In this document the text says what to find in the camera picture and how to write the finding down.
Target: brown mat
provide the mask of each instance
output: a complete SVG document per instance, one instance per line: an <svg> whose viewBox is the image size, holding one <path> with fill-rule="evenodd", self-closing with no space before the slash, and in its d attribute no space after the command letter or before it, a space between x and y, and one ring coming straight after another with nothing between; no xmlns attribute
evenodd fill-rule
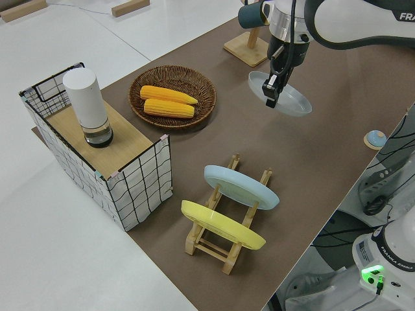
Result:
<svg viewBox="0 0 415 311"><path fill-rule="evenodd" d="M174 64L199 71L217 88L217 106L205 128L168 132L173 197L129 232L199 310L260 310L375 155L364 145L364 135L374 129L391 133L415 98L414 50L372 46L333 51L312 42L289 83L310 100L313 112L304 118L283 115L265 107L248 88L248 73L268 72L268 62L252 69L223 49L243 32L234 19L102 92L155 141L166 131L145 123L128 104L134 78ZM261 32L268 41L268 29ZM259 251L243 249L228 276L220 271L219 260L200 251L193 257L185 254L191 222L182 216L180 202L204 203L211 193L204 167L226 166L236 152L241 155L238 170L255 179L272 167L268 186L281 203L257 212L251 228L267 243ZM246 209L223 198L217 210L242 220Z"/></svg>

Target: woven basket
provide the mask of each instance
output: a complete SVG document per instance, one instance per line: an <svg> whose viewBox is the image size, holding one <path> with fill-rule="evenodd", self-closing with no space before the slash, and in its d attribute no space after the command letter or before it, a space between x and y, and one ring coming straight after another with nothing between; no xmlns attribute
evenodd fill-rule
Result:
<svg viewBox="0 0 415 311"><path fill-rule="evenodd" d="M142 86L158 86L186 93L198 100L195 116L191 119L159 117L144 112L144 100L140 97ZM213 111L216 104L216 89L213 84L197 71L177 66L164 65L145 71L130 86L128 96L132 110L143 120L162 128L184 129L193 127Z"/></svg>

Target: yellow corn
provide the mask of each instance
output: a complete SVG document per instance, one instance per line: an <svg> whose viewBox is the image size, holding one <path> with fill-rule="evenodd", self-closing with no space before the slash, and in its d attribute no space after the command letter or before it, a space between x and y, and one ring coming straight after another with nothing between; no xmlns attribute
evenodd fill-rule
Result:
<svg viewBox="0 0 415 311"><path fill-rule="evenodd" d="M188 94L158 86L141 87L140 97L142 99L156 98L162 100L171 100L172 102L181 102L182 104L188 105L197 104L197 99L189 96Z"/></svg>
<svg viewBox="0 0 415 311"><path fill-rule="evenodd" d="M195 115L195 108L170 100L149 98L144 103L144 112L162 117L190 119Z"/></svg>

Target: wooden block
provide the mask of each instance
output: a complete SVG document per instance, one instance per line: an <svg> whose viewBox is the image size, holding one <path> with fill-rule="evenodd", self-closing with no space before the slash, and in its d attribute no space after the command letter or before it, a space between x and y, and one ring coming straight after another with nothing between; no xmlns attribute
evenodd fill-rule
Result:
<svg viewBox="0 0 415 311"><path fill-rule="evenodd" d="M111 11L114 17L119 17L148 5L150 5L150 0L130 0L113 7Z"/></svg>
<svg viewBox="0 0 415 311"><path fill-rule="evenodd" d="M18 5L14 8L9 8L8 10L2 11L0 16L3 18L3 21L8 23L9 21L21 18L46 7L46 0L32 0L28 3L23 3L22 5Z"/></svg>
<svg viewBox="0 0 415 311"><path fill-rule="evenodd" d="M85 141L72 106L58 111L47 120L94 169L108 179L153 144L110 105L105 105L114 132L113 141L106 148L94 148Z"/></svg>
<svg viewBox="0 0 415 311"><path fill-rule="evenodd" d="M250 48L248 41L250 41L250 33L244 32L240 36L226 42L224 49L249 66L255 67L267 59L268 43L258 38L255 46Z"/></svg>

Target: light blue plate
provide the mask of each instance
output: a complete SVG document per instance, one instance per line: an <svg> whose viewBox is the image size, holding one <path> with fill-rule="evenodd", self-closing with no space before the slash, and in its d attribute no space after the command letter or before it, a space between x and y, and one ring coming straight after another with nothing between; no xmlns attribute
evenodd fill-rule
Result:
<svg viewBox="0 0 415 311"><path fill-rule="evenodd" d="M219 185L220 193L241 204L252 207L259 202L258 209L273 209L279 203L267 186L230 168L208 165L204 175L212 188Z"/></svg>

